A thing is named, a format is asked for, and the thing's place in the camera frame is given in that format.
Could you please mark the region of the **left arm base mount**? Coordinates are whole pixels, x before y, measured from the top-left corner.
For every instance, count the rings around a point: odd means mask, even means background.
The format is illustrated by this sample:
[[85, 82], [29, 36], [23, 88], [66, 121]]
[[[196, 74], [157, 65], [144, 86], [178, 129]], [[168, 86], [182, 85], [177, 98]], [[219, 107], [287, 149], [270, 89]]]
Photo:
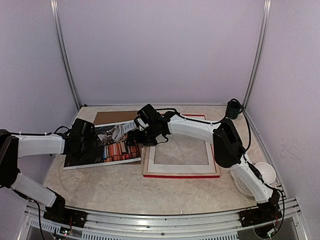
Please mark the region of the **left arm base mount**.
[[44, 219], [55, 223], [68, 225], [71, 227], [84, 228], [88, 213], [85, 211], [66, 208], [62, 213], [54, 213], [46, 210], [43, 214]]

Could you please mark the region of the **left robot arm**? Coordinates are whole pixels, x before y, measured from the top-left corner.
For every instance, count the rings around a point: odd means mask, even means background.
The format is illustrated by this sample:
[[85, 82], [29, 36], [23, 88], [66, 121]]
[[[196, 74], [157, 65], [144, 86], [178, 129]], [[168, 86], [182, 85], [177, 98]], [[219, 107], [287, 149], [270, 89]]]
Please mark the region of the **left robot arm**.
[[75, 162], [94, 153], [101, 141], [93, 123], [77, 118], [65, 132], [59, 127], [49, 133], [13, 133], [0, 131], [0, 185], [44, 206], [57, 221], [70, 218], [65, 199], [43, 186], [39, 179], [47, 172], [55, 156]]

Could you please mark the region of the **red wooden picture frame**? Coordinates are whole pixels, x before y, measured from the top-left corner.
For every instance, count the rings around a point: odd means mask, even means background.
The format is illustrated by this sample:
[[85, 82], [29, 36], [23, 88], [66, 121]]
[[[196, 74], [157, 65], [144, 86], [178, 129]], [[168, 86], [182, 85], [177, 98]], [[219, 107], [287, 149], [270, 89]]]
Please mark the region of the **red wooden picture frame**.
[[213, 130], [203, 114], [174, 115], [168, 123], [168, 142], [145, 148], [145, 178], [219, 178], [214, 158]]

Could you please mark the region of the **white photo mat board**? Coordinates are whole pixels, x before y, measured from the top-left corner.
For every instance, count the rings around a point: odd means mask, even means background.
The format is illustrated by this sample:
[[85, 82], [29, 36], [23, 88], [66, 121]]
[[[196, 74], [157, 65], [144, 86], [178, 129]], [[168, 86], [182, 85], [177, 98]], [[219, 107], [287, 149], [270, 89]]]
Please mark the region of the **white photo mat board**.
[[220, 176], [219, 167], [214, 161], [213, 146], [208, 142], [205, 142], [205, 146], [209, 165], [155, 164], [155, 150], [157, 146], [150, 146], [145, 149], [144, 176], [166, 178], [218, 178]]

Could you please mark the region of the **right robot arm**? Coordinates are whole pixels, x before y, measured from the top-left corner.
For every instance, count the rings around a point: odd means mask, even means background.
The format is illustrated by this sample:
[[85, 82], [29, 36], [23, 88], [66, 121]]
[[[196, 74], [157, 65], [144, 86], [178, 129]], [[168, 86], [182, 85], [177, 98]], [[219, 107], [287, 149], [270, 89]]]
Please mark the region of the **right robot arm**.
[[257, 202], [255, 209], [241, 211], [241, 219], [254, 223], [284, 218], [285, 207], [279, 205], [284, 201], [283, 193], [268, 184], [250, 161], [247, 148], [227, 116], [216, 122], [199, 120], [186, 117], [175, 108], [154, 108], [148, 103], [133, 121], [137, 128], [127, 133], [126, 142], [130, 146], [156, 146], [158, 136], [167, 140], [168, 135], [183, 135], [212, 144], [215, 162], [238, 176]]

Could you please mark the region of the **clear acrylic sheet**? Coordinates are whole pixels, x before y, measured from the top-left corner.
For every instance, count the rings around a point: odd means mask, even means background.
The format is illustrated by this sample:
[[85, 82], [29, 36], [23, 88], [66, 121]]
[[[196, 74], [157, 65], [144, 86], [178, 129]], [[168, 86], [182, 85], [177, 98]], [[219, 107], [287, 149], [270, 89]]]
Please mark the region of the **clear acrylic sheet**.
[[155, 147], [158, 165], [209, 165], [206, 143], [199, 139], [170, 139]]

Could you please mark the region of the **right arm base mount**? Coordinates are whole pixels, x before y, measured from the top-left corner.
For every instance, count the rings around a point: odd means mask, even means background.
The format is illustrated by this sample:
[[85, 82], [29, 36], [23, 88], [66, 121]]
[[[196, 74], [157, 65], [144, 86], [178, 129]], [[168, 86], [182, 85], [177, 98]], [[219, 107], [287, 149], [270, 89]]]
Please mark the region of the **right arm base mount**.
[[268, 209], [247, 209], [239, 212], [240, 224], [244, 227], [259, 225], [282, 218], [281, 211]]

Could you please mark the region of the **cat and books photo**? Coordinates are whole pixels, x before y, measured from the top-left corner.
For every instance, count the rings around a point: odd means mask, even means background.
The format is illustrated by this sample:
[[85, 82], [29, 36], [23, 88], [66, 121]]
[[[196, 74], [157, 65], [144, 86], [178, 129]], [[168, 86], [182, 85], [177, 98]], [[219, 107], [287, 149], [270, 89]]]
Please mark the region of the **cat and books photo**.
[[127, 145], [127, 133], [135, 127], [137, 126], [133, 120], [92, 125], [89, 134], [82, 132], [81, 135], [97, 135], [102, 145], [95, 152], [81, 159], [66, 155], [63, 169], [75, 170], [139, 162], [141, 160], [139, 145]]

